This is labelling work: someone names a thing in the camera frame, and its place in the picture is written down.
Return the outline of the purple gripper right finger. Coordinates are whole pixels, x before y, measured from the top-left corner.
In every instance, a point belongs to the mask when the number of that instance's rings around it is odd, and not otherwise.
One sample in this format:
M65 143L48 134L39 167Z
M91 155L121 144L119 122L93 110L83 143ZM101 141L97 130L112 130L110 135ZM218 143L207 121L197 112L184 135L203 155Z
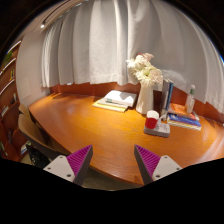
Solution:
M134 146L134 155L145 185L181 170L168 155L159 156L139 145Z

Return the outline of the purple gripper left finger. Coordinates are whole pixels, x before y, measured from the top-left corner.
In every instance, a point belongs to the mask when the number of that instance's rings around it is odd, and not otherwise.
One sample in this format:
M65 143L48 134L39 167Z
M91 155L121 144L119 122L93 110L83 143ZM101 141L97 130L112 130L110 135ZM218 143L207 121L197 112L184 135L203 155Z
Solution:
M59 155L44 170L81 186L93 156L93 146L88 145L68 155Z

